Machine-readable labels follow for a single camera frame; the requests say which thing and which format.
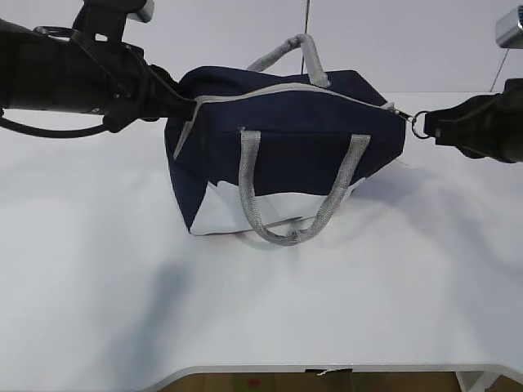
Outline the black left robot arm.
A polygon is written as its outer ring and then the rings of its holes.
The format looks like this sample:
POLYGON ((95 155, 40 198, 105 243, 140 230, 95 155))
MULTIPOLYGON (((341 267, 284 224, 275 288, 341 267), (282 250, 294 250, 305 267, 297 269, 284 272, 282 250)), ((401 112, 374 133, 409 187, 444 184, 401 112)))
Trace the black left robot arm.
POLYGON ((1 110, 93 114, 101 124, 49 130, 1 119, 1 126, 27 136, 76 139, 118 133, 136 120, 190 118, 195 102, 184 97, 169 73, 149 65, 141 48, 96 41, 54 26, 29 30, 1 22, 1 110))

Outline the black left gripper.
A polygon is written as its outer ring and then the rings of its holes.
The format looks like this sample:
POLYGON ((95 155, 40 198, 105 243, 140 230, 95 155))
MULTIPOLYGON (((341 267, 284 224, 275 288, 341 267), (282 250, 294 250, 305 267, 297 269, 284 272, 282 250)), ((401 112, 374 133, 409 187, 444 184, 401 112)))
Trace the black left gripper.
POLYGON ((60 48, 60 110, 99 116, 87 131, 118 133, 138 119, 192 119, 196 102, 170 74, 124 42, 69 40, 60 48))

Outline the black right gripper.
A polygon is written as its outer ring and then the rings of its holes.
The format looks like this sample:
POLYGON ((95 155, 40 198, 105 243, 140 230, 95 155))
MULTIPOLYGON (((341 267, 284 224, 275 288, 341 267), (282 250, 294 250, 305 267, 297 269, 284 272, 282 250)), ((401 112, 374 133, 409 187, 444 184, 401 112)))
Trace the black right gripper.
POLYGON ((424 114, 422 132, 437 145, 468 158, 501 163, 522 161, 522 80, 510 78, 503 92, 473 96, 448 109, 424 114))

